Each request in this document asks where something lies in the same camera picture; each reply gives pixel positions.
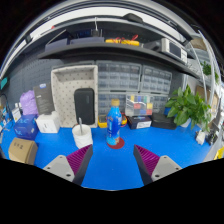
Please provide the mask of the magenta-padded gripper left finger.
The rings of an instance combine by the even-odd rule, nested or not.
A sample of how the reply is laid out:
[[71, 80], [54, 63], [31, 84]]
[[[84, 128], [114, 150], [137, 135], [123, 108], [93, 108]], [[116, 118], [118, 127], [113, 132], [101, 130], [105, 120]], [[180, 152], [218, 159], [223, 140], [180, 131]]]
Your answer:
[[44, 167], [44, 170], [77, 185], [81, 185], [92, 155], [93, 145], [90, 144], [74, 151], [68, 156], [57, 156]]

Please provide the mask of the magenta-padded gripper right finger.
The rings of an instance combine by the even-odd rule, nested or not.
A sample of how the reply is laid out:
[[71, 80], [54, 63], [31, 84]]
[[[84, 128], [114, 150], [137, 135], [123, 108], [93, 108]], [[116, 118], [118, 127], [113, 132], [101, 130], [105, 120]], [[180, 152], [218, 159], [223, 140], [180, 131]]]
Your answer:
[[158, 156], [139, 145], [134, 146], [133, 155], [144, 185], [181, 170], [181, 167], [167, 155]]

